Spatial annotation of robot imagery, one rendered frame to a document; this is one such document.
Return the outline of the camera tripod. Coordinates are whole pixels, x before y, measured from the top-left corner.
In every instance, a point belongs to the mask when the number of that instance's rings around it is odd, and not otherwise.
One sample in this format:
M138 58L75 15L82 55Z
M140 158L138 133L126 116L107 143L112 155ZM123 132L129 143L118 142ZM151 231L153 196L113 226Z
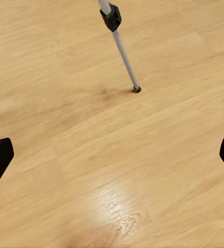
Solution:
M112 36L115 40L118 51L120 52L120 54L123 58L123 61L126 65L128 73L129 73L131 80L134 84L134 89L136 90L136 92L140 92L141 87L137 84L136 78L133 74L132 68L131 68L130 63L129 63L129 59L126 55L126 52L124 50L124 47L123 47L121 39L120 39L120 36L117 32L117 28L119 27L119 25L121 24L121 21L122 21L120 11L119 11L117 6L111 5L108 2L108 0L98 0L98 2L99 2L99 5L101 7L100 13L104 19L105 25L107 26L107 28L110 29L110 31L112 33Z

